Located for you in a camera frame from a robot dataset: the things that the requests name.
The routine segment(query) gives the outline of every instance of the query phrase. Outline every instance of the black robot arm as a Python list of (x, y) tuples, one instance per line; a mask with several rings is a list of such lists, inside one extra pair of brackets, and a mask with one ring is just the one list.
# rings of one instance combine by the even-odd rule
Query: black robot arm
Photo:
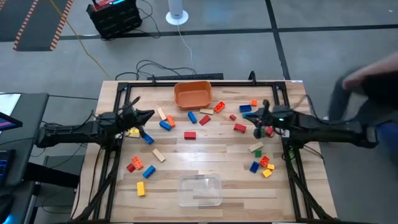
[(111, 144), (115, 135), (131, 128), (138, 128), (144, 137), (143, 125), (155, 113), (154, 110), (141, 111), (132, 106), (139, 100), (123, 106), (119, 113), (107, 112), (96, 117), (95, 121), (84, 122), (80, 125), (61, 126), (46, 124), (40, 128), (36, 137), (37, 147), (52, 147), (58, 143), (86, 143), (94, 142), (100, 146)]
[(332, 123), (320, 120), (312, 115), (294, 111), (284, 105), (275, 106), (269, 111), (269, 102), (263, 101), (263, 108), (258, 109), (246, 119), (256, 129), (254, 137), (261, 137), (261, 126), (272, 126), (283, 132), (288, 131), (288, 144), (303, 148), (310, 141), (318, 142), (349, 142), (359, 147), (373, 148), (378, 144), (376, 128), (363, 126), (358, 121)]

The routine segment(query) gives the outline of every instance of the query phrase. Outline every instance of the gray concrete floor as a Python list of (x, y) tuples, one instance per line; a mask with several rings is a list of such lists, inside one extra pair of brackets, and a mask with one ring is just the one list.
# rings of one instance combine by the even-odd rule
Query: gray concrete floor
[[(175, 31), (164, 16), (166, 1), (148, 0), (160, 31)], [(85, 12), (90, 0), (73, 3), (68, 20), (78, 34), (97, 34)], [(148, 5), (137, 0), (145, 11)], [(396, 0), (272, 0), (279, 27), (357, 26), (398, 24)], [(263, 0), (184, 0), (190, 19), (181, 30), (270, 28)], [(155, 32), (153, 21), (141, 27)], [(72, 35), (65, 27), (62, 35)], [(335, 80), (345, 71), (366, 65), (398, 49), (398, 30), (356, 30), (295, 32), (280, 35), (290, 76), (303, 80), (320, 116), (326, 115)], [(261, 79), (283, 79), (272, 34), (226, 34), (184, 36), (193, 50), (198, 73), (223, 72), (225, 79), (247, 79), (255, 70)], [(134, 71), (138, 61), (154, 60), (169, 67), (189, 67), (189, 51), (180, 37), (116, 39), (110, 42), (84, 40), (88, 51), (114, 77)], [(102, 71), (82, 51), (77, 40), (62, 40), (53, 52), (16, 52), (13, 43), (0, 43), (0, 91), (48, 92), (97, 98)], [(157, 76), (171, 75), (152, 70)], [(355, 114), (363, 99), (355, 98), (349, 115)], [(96, 100), (51, 97), (44, 120), (63, 124), (82, 122), (95, 109)], [(44, 155), (72, 155), (77, 145), (59, 145)], [(326, 171), (338, 217), (349, 221), (396, 223), (398, 175), (390, 155), (382, 146), (360, 149), (345, 144), (323, 144)], [(33, 154), (40, 153), (35, 149)], [(67, 216), (38, 213), (36, 223), (60, 222)]]

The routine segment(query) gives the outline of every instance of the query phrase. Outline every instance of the computer screen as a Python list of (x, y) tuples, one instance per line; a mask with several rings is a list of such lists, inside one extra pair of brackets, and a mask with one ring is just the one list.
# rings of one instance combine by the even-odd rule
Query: computer screen
[(0, 112), (0, 131), (22, 127), (22, 122)]

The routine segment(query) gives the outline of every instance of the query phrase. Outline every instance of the yellow cable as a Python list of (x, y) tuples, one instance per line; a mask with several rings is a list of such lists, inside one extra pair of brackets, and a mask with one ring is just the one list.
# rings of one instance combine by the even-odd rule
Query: yellow cable
[[(60, 14), (61, 18), (62, 16), (62, 12), (59, 10), (59, 8), (57, 7), (57, 5), (55, 5), (55, 3), (53, 2), (53, 0), (50, 0), (52, 6), (55, 8), (55, 10), (58, 12), (58, 14)], [(72, 26), (69, 24), (67, 18), (65, 18), (69, 28), (73, 31), (73, 33), (75, 34), (76, 38), (79, 40), (81, 46), (83, 47), (83, 50), (86, 52), (87, 56), (89, 56), (91, 59), (93, 59), (93, 61), (99, 66), (99, 68), (105, 73), (105, 75), (107, 76), (108, 79), (111, 79), (111, 77), (109, 77), (109, 75), (105, 72), (105, 69), (100, 65), (100, 63), (97, 62), (97, 60), (95, 60), (95, 58), (93, 56), (91, 56), (87, 50), (86, 47), (84, 46), (83, 42), (81, 41), (81, 39), (79, 38), (79, 36), (77, 35), (77, 33), (75, 32), (75, 30), (72, 28)]]

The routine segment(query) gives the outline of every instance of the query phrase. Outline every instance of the black crate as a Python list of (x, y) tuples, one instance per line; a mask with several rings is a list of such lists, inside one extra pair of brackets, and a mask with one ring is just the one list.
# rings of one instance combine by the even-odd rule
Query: black crate
[(94, 5), (89, 4), (86, 12), (104, 39), (119, 37), (142, 24), (136, 0), (120, 1), (117, 4), (103, 6), (97, 11)]

